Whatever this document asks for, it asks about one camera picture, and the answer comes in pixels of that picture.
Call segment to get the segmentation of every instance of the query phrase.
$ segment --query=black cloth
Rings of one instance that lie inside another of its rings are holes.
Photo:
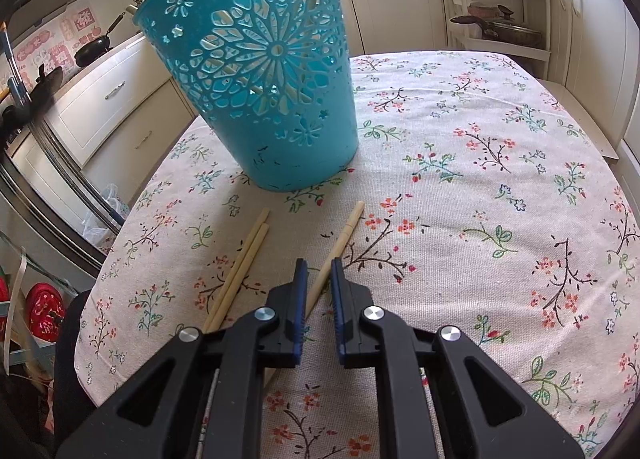
[[[66,309],[56,342],[56,362],[53,372],[54,450],[94,412],[95,405],[78,382],[74,369],[76,339],[80,332],[80,315],[89,297],[80,293]]]

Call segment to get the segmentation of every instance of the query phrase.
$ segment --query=frying pan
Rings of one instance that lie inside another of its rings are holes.
[[[74,57],[76,59],[76,65],[78,67],[87,67],[89,64],[92,64],[95,60],[98,60],[102,55],[109,51],[109,34],[120,23],[120,21],[124,17],[124,14],[125,13],[122,12],[118,16],[118,18],[113,21],[113,24],[109,26],[109,29],[104,35],[99,36],[98,38],[94,38],[91,42],[78,49]]]

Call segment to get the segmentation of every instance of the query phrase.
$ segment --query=chopstick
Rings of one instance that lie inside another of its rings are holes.
[[[258,253],[258,249],[260,249],[260,245],[262,244],[262,241],[266,237],[268,231],[269,231],[268,224],[262,224],[260,226],[260,229],[258,229],[258,233],[255,236],[254,242],[251,243],[251,246],[249,247],[249,250],[246,256],[244,257],[244,260],[242,260],[242,264],[240,264],[240,266],[238,267],[236,276],[232,280],[228,290],[226,291],[224,297],[220,301],[220,306],[218,310],[214,313],[213,318],[211,319],[211,323],[209,324],[209,326],[206,327],[205,332],[210,333],[220,329],[220,326],[222,325],[222,322],[225,319],[226,313],[229,311],[229,308],[231,307],[231,304],[234,301],[234,298],[236,298],[236,295],[238,294],[238,290],[240,289],[240,284],[242,284],[242,280],[244,279],[244,276],[246,275],[247,271],[249,271],[251,264],[254,262],[255,255],[256,253]]]
[[[233,267],[231,267],[231,270],[229,271],[228,276],[226,276],[225,283],[220,288],[220,292],[218,293],[218,296],[213,302],[213,306],[211,308],[211,311],[209,312],[209,316],[207,316],[207,320],[202,326],[202,331],[204,333],[209,333],[213,330],[211,329],[211,327],[213,327],[213,320],[216,317],[216,313],[220,310],[220,306],[222,305],[223,300],[225,299],[226,293],[229,291],[229,288],[231,287],[234,279],[236,278],[236,275],[238,274],[238,270],[242,265],[242,261],[244,261],[245,256],[247,256],[247,254],[249,253],[251,246],[254,242],[254,239],[256,238],[264,222],[267,220],[268,216],[269,216],[269,209],[263,208],[262,211],[260,212],[260,215],[258,215],[258,218],[255,220],[254,226],[251,228],[251,231],[245,237],[244,244],[242,245],[242,249],[240,250],[240,254],[236,259],[236,262],[234,262]],[[244,278],[245,273],[246,273],[246,270],[241,274],[240,283],[242,282],[242,279]],[[224,320],[225,316],[226,316],[226,311],[222,315],[222,320]]]
[[[338,240],[334,243],[334,247],[331,248],[331,251],[329,252],[329,255],[327,256],[327,258],[324,259],[324,263],[320,268],[320,271],[318,273],[318,276],[316,277],[316,280],[314,281],[314,283],[311,285],[311,288],[306,293],[305,319],[309,318],[309,316],[311,315],[311,312],[316,306],[316,303],[318,302],[318,299],[320,298],[322,289],[324,288],[324,285],[327,279],[329,278],[329,273],[331,272],[331,262],[336,257],[340,257],[342,255],[342,252],[346,248],[347,243],[349,242],[349,239],[353,234],[353,230],[358,224],[358,220],[360,219],[362,212],[364,212],[364,201],[357,201],[356,206],[353,208],[349,218],[347,219],[347,223],[344,225],[342,232],[340,232],[340,235],[338,236]],[[265,386],[267,386],[267,384],[271,381],[271,378],[273,378],[273,375],[275,374],[275,372],[276,372],[276,369],[264,370],[263,384]]]

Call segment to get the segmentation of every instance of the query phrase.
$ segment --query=tablecloth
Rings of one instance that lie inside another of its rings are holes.
[[[591,457],[639,389],[640,233],[610,169],[503,55],[361,56],[351,71],[359,149],[313,187],[261,190],[202,119],[185,132],[84,309],[81,384],[100,404],[182,327],[201,326],[264,206],[270,232],[225,325],[288,282],[297,257],[311,282],[365,200],[347,278],[414,327],[460,327]],[[262,457],[377,457],[374,375],[338,365],[329,295],[304,340],[302,365],[264,398]]]

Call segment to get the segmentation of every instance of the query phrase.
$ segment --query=pot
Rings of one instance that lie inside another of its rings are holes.
[[[113,21],[113,24],[109,26],[109,29],[104,35],[99,36],[98,38],[94,38],[91,42],[85,44],[84,46],[82,46],[82,48],[76,51],[76,55],[74,58],[76,59],[76,65],[78,67],[87,67],[89,64],[92,64],[107,51],[109,51],[109,34],[120,23],[120,21],[124,17],[124,14],[125,13],[122,12],[118,16],[118,18]]]
[[[455,24],[477,24],[482,28],[482,38],[486,40],[496,40],[507,42],[526,48],[537,48],[542,41],[542,32],[532,30],[526,26],[516,24],[511,15],[513,12],[505,6],[498,4],[498,9],[504,17],[498,19],[481,19],[472,15],[453,17],[451,22]]]

